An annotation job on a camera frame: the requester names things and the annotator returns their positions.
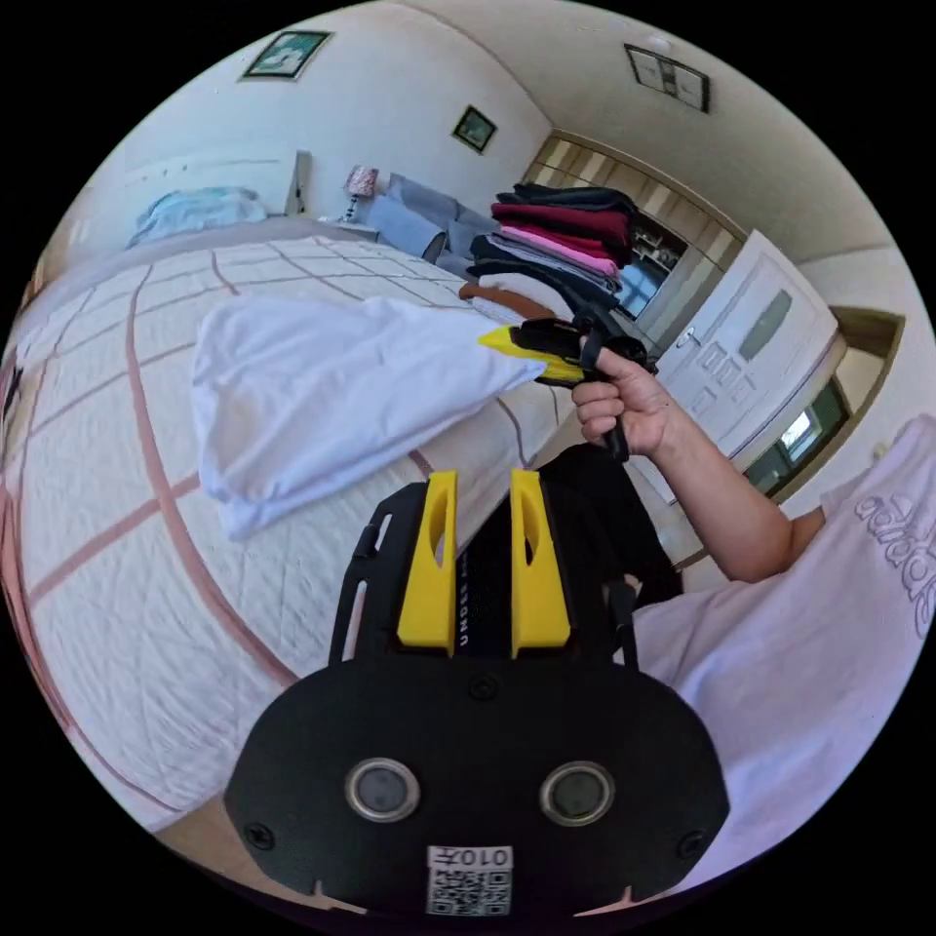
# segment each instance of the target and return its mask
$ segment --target label sticker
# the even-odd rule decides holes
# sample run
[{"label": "label sticker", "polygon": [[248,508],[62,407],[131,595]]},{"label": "label sticker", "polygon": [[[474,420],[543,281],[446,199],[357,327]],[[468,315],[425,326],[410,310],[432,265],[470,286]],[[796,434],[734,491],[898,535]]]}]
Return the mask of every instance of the label sticker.
[{"label": "label sticker", "polygon": [[440,917],[506,917],[514,849],[430,845],[426,913]]}]

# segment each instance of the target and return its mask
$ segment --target gray sofa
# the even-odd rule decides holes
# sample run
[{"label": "gray sofa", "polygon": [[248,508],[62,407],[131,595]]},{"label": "gray sofa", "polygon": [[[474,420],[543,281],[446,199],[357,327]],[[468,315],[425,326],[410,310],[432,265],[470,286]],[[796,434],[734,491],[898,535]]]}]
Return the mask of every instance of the gray sofa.
[{"label": "gray sofa", "polygon": [[370,204],[367,225],[377,241],[471,280],[466,270],[474,260],[471,242],[500,225],[460,202],[402,175],[391,175],[385,195]]}]

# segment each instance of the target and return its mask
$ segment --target white t-shirt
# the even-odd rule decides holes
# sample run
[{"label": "white t-shirt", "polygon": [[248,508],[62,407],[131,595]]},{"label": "white t-shirt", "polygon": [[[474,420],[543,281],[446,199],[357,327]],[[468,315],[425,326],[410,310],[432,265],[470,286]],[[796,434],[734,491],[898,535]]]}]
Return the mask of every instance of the white t-shirt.
[{"label": "white t-shirt", "polygon": [[641,669],[707,725],[731,811],[673,892],[756,858],[805,823],[867,753],[936,613],[936,417],[918,416],[822,498],[794,566],[635,615]]}]

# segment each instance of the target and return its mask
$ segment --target picture frame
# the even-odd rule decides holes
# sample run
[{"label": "picture frame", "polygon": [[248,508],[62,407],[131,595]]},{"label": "picture frame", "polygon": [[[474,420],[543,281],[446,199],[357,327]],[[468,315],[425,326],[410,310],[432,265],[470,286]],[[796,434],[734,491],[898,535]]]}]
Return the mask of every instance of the picture frame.
[{"label": "picture frame", "polygon": [[708,75],[648,49],[626,42],[622,45],[639,85],[675,98],[703,114],[709,113],[711,92]]},{"label": "picture frame", "polygon": [[451,135],[466,146],[470,146],[476,153],[484,153],[496,133],[496,125],[477,107],[469,106],[455,124]]},{"label": "picture frame", "polygon": [[274,78],[296,81],[302,69],[333,35],[331,32],[287,29],[263,48],[241,75],[241,80]]}]

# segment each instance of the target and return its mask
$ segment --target orange folded cloth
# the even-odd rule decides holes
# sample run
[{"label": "orange folded cloth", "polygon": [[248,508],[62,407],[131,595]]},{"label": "orange folded cloth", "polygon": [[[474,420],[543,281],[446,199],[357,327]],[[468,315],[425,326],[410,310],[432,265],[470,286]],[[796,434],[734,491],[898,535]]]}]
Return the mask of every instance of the orange folded cloth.
[{"label": "orange folded cloth", "polygon": [[491,302],[497,302],[506,306],[508,309],[522,315],[525,319],[555,319],[556,316],[546,308],[532,299],[527,299],[525,295],[519,295],[517,292],[508,292],[507,290],[496,290],[490,287],[474,286],[466,283],[458,292],[460,299],[468,301],[473,298],[489,299]]}]

